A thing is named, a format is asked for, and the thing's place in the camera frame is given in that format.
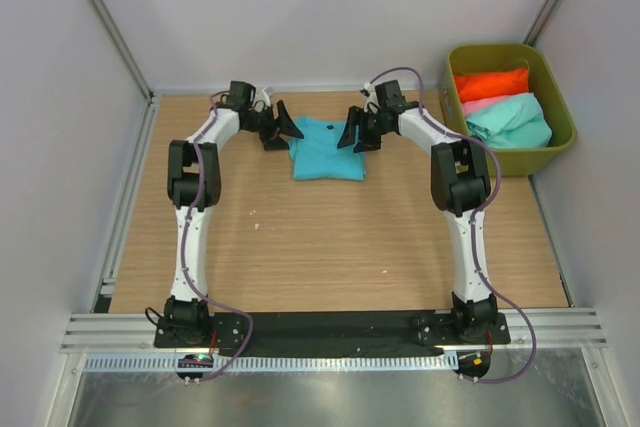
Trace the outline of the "blue t shirt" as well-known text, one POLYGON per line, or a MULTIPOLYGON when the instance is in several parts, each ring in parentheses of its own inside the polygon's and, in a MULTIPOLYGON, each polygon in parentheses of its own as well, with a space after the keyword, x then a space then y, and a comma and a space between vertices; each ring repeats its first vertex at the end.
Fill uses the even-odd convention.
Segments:
POLYGON ((295 125, 304 135, 302 139, 291 138, 289 141, 295 180, 365 180, 365 154, 355 153, 352 147, 337 147, 345 121, 300 116, 295 125))

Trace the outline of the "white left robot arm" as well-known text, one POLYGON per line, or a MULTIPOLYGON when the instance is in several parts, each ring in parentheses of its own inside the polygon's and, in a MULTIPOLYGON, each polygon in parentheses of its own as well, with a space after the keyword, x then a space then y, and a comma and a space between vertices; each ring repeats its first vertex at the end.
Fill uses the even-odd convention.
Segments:
POLYGON ((176 267, 156 327, 157 347, 200 347, 214 333, 206 279, 208 231, 221 198, 219 154, 239 132, 257 135, 266 151, 286 150, 288 138, 304 137, 283 101, 272 102, 267 90, 232 81, 210 97, 209 114, 193 134, 170 142, 167 195, 177 223, 176 267))

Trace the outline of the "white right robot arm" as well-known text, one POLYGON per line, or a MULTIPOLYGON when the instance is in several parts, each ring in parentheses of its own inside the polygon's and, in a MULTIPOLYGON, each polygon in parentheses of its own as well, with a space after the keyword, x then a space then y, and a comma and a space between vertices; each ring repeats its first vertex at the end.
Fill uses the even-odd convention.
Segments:
POLYGON ((355 153, 375 151, 382 137, 394 132, 429 154, 431 197, 444 213, 454 258, 450 328, 461 342, 486 342, 498 308, 486 285, 484 214, 479 211, 491 195, 485 150, 447 128, 421 102, 407 100, 397 81, 368 83, 361 93, 365 105, 349 108, 337 147, 351 147, 355 153))

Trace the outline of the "pink folded t shirt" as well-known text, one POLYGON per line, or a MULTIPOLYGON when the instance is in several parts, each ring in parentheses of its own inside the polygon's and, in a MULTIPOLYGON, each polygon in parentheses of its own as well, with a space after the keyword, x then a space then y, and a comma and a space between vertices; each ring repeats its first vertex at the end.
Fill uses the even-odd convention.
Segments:
POLYGON ((477 112, 479 110, 492 106, 507 98, 508 98, 508 95, 502 95, 502 96, 488 97, 488 98, 482 98, 478 100, 463 102, 462 111, 463 111, 464 117, 468 117, 474 112, 477 112))

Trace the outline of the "orange folded t shirt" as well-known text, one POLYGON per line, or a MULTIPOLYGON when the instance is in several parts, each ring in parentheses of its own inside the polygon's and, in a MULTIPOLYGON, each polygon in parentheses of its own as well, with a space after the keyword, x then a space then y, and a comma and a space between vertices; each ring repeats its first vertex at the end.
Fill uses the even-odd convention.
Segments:
POLYGON ((529 69, 455 74, 454 83, 461 102, 517 95, 529 91, 529 69))

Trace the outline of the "mint green folded t shirt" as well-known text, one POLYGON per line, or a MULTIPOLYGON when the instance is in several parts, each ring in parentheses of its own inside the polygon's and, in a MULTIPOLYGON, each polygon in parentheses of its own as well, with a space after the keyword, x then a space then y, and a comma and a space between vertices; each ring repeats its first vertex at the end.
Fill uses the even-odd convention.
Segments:
POLYGON ((473 136, 493 149, 547 147, 552 130, 533 93, 507 96, 470 113, 466 124, 473 136))

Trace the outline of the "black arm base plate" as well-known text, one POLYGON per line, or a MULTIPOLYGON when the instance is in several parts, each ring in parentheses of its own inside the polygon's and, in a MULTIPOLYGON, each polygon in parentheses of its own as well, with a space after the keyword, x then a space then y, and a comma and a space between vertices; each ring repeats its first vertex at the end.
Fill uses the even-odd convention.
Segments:
POLYGON ((153 345, 157 348, 217 346, 231 349, 246 336, 251 347, 299 343, 320 347, 340 339, 381 340, 404 345, 450 346, 511 342, 505 315, 490 324, 461 330, 448 310, 351 311, 351 312, 263 312, 250 319, 240 314, 217 313, 205 321, 160 319, 153 345))

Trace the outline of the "aluminium left frame post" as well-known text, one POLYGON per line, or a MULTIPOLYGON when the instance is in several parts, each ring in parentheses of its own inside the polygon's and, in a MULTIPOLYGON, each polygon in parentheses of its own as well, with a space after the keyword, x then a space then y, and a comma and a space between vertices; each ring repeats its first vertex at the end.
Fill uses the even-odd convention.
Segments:
POLYGON ((111 12, 104 0, 87 0, 91 9, 97 16, 99 23, 104 29, 107 37, 115 48, 121 61, 123 62, 127 72, 142 94, 147 104, 153 101, 154 93, 149 86, 144 74, 142 73, 138 63, 125 41, 120 29, 118 28, 111 12))

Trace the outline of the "aluminium front frame rail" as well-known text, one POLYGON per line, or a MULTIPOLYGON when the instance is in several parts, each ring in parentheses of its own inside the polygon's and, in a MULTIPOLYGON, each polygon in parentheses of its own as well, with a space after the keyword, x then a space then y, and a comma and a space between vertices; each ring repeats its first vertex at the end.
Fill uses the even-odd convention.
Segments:
MULTIPOLYGON (((537 346, 604 348, 604 330, 592 308, 528 308, 537 346)), ((65 329, 61 350, 138 351, 149 349, 155 326, 142 314, 74 314, 65 329)))

